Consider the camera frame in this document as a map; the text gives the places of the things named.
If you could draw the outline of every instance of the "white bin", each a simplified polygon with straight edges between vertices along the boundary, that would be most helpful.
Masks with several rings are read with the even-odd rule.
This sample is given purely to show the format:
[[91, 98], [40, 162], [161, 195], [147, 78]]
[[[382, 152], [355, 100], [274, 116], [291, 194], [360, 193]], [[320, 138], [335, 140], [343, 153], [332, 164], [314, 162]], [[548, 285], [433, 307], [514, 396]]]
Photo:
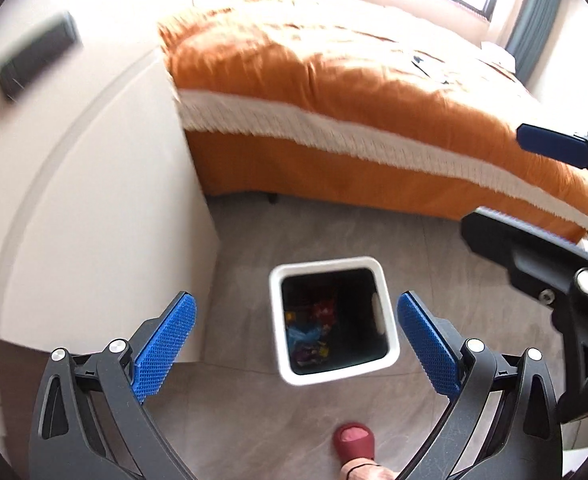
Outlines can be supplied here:
[[[289, 384], [353, 377], [387, 368], [398, 359], [394, 312], [383, 269], [374, 258], [281, 265], [269, 276], [269, 293], [279, 372]], [[323, 337], [324, 362], [301, 366], [288, 346], [285, 311], [292, 319], [307, 316], [315, 301], [331, 302], [335, 324]]]

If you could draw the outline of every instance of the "curtain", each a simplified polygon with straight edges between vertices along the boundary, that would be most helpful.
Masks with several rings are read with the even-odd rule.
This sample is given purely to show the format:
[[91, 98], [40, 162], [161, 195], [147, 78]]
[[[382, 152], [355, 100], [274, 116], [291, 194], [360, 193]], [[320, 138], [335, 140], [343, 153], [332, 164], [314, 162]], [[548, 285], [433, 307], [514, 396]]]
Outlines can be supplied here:
[[527, 83], [552, 30], [561, 0], [525, 0], [506, 50], [516, 60], [516, 77]]

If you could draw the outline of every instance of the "white lace trim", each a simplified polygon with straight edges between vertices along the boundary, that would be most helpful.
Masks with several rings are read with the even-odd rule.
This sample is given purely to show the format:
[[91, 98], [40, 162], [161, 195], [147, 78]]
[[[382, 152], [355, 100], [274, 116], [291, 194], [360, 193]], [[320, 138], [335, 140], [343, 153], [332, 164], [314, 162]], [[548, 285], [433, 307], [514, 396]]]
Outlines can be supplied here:
[[178, 94], [186, 130], [288, 139], [393, 168], [461, 178], [524, 200], [588, 231], [585, 213], [489, 162], [289, 104], [200, 90], [179, 89]]

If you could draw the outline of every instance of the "red slipper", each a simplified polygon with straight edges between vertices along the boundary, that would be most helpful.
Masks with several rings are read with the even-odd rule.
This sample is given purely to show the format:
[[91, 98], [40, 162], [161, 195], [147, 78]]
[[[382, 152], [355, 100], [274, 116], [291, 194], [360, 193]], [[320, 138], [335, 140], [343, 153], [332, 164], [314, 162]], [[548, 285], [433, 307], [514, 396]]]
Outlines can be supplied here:
[[343, 424], [334, 431], [332, 441], [342, 465], [355, 458], [374, 460], [374, 433], [363, 424]]

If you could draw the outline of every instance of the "orange blanket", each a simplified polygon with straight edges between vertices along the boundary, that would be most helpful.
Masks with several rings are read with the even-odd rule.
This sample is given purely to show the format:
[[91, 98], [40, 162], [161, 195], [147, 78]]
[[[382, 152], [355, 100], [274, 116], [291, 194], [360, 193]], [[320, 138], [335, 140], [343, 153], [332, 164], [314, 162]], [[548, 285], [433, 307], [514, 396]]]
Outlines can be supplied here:
[[554, 125], [451, 31], [357, 0], [246, 0], [159, 30], [205, 193], [451, 219], [485, 205], [588, 234], [588, 172], [519, 148], [519, 124]]

